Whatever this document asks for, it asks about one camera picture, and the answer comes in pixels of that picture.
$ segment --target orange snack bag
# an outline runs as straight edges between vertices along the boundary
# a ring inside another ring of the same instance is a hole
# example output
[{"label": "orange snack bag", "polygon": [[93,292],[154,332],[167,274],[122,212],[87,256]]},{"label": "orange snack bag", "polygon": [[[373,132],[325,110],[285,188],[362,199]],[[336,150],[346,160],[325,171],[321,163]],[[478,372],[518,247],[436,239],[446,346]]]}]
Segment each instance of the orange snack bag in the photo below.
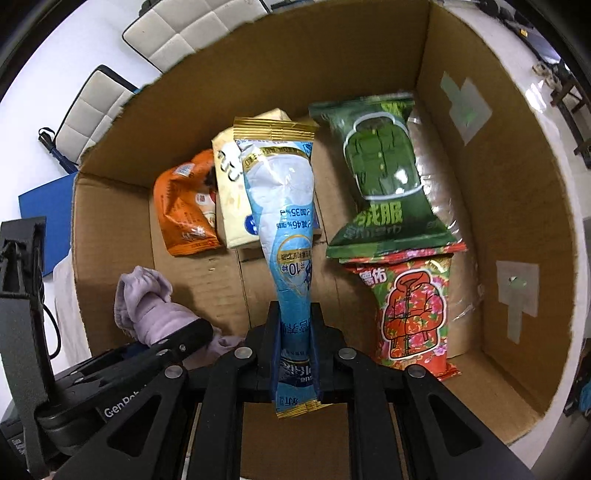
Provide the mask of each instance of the orange snack bag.
[{"label": "orange snack bag", "polygon": [[220,246],[216,236],[215,193],[206,179],[213,150],[161,174],[154,184],[154,204],[168,253],[177,257]]}]

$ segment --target white floor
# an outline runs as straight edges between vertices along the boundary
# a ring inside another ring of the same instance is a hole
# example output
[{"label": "white floor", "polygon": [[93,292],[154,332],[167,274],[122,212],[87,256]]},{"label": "white floor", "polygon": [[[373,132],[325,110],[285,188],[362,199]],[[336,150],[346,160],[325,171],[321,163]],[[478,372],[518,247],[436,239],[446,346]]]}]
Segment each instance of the white floor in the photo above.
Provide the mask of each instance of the white floor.
[{"label": "white floor", "polygon": [[[0,103],[0,221],[20,217],[18,195],[64,174],[37,141],[41,127],[56,129],[88,75],[105,64],[140,87],[160,72],[121,39],[136,17],[142,0],[87,0],[56,29],[35,52]],[[516,48],[525,47],[516,42]],[[574,139],[559,111],[550,106],[550,89],[531,71],[535,58],[521,58],[518,83],[530,106],[553,125],[563,142],[584,218],[591,218],[591,171],[573,154]],[[577,116],[591,120],[583,108]],[[53,309],[53,285],[46,278],[46,303]],[[53,328],[47,323],[49,350],[55,347]],[[54,370],[67,367],[63,355],[53,361]],[[0,368],[0,414],[10,393]]]}]

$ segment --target blue folder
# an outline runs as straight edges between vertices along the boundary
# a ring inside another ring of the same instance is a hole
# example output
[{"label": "blue folder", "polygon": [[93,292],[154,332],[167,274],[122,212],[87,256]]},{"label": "blue folder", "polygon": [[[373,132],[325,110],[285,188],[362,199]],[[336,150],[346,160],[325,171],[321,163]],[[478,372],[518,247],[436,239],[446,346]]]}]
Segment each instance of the blue folder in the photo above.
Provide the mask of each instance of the blue folder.
[{"label": "blue folder", "polygon": [[22,218],[47,218],[43,276],[53,272],[70,250],[75,176],[71,173],[18,196]]}]

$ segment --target cardboard box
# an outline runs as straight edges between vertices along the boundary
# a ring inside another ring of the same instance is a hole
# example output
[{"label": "cardboard box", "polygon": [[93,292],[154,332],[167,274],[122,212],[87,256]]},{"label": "cardboard box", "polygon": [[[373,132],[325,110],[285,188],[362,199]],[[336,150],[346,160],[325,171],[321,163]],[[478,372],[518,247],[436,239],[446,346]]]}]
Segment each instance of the cardboard box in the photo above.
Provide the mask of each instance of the cardboard box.
[{"label": "cardboard box", "polygon": [[[482,125],[473,122],[482,105],[464,88],[451,88],[466,79],[491,111]],[[209,148],[234,116],[280,107],[299,118],[312,102],[400,89],[423,100],[451,159],[485,290],[482,351],[456,357],[463,374],[446,385],[503,441],[526,435],[552,403],[571,347],[570,326],[584,312],[580,212],[535,113],[501,62],[464,22],[426,0],[343,0],[269,15],[185,58],[131,99],[87,151],[76,180],[74,272],[93,354],[128,340],[113,322],[113,297],[119,275],[136,265],[160,270],[174,286],[174,301],[228,333],[243,335],[264,322],[275,298],[262,259],[240,261],[224,250],[167,254],[152,202],[162,171]],[[355,205],[335,187],[339,172],[328,153],[321,133],[311,162],[331,239]],[[372,293],[327,260],[325,249],[326,241],[313,249],[312,299],[351,346],[371,353]],[[515,305],[506,303],[510,277],[499,276],[500,261],[510,262],[502,264],[505,273],[513,267],[538,275],[528,283],[518,343],[508,337]],[[247,405],[242,475],[346,479],[346,432],[343,406],[279,421],[271,406]],[[297,446],[297,460],[278,448],[285,439]]]}]

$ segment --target snack bag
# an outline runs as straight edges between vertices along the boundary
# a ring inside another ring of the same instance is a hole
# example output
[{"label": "snack bag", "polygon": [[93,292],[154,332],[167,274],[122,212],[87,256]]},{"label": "snack bag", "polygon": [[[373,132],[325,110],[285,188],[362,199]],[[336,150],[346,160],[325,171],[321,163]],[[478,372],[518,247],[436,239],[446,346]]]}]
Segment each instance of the snack bag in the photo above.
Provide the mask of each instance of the snack bag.
[{"label": "snack bag", "polygon": [[389,264],[395,265],[413,258],[433,257],[435,255],[454,254],[457,252],[465,252],[467,246],[465,242],[458,242],[456,244],[444,245],[443,247],[433,248],[410,248],[401,252],[393,252],[391,254],[377,255],[375,257],[357,257],[357,258],[339,258],[339,263],[342,264]]},{"label": "snack bag", "polygon": [[451,255],[439,255],[397,265],[345,265],[378,301],[377,363],[398,369],[420,364],[440,379],[459,373],[447,363],[451,260]]},{"label": "snack bag", "polygon": [[310,284],[314,176],[310,153],[316,127],[236,118],[246,193],[281,310],[281,353],[274,385],[278,417],[323,405],[310,368]]},{"label": "snack bag", "polygon": [[216,236],[215,193],[208,176],[213,151],[161,174],[154,184],[154,205],[166,250],[173,256],[192,255],[220,246]]},{"label": "snack bag", "polygon": [[[276,108],[256,118],[290,120]],[[234,141],[234,129],[226,128],[212,140],[216,167],[217,198],[222,211],[220,219],[228,248],[257,247],[259,238],[252,219],[251,205],[244,189],[240,149]]]},{"label": "snack bag", "polygon": [[456,241],[423,191],[407,120],[410,93],[311,105],[342,144],[358,214],[330,241],[332,258],[377,257]]}]

